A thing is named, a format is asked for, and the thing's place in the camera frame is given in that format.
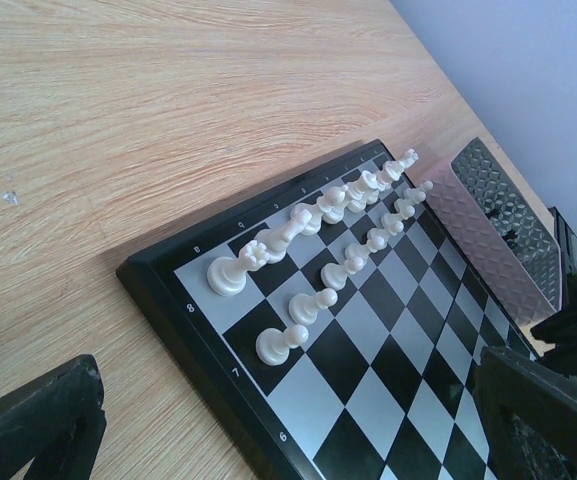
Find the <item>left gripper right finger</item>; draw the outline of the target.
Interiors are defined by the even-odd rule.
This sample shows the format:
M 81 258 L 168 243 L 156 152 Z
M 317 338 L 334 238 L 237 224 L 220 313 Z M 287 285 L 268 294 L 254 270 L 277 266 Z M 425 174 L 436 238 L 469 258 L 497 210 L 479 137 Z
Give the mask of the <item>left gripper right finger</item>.
M 473 396 L 499 479 L 577 479 L 577 384 L 485 347 Z

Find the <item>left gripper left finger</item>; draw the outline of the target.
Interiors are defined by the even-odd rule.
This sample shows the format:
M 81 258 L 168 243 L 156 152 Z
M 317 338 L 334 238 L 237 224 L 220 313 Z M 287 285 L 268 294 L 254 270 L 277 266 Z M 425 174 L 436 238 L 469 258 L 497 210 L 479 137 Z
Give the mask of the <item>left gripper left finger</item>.
M 0 397 L 0 479 L 88 479 L 107 426 L 91 354 L 78 355 Z

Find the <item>black and silver chessboard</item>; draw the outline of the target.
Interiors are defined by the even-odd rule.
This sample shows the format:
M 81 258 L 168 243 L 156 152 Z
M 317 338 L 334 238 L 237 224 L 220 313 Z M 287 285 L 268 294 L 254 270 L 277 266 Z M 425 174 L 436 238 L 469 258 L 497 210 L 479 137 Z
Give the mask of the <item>black and silver chessboard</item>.
M 391 159 L 372 141 L 131 255 L 118 278 L 204 402 L 264 479 L 496 479 L 473 390 L 486 347 L 535 351 L 434 211 L 401 233 L 319 312 L 279 366 L 257 356 L 322 268 L 364 243 L 410 182 L 360 213 L 296 237 L 243 291 L 216 294 L 213 260 L 235 256 L 292 208 Z

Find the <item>pink tin with chess pieces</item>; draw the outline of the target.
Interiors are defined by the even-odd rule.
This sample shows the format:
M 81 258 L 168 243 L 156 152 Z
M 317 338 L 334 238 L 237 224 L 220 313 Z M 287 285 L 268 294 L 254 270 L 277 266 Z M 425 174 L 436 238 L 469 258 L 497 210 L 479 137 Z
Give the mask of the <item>pink tin with chess pieces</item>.
M 427 178 L 429 207 L 516 323 L 558 312 L 559 244 L 484 142 L 471 140 Z

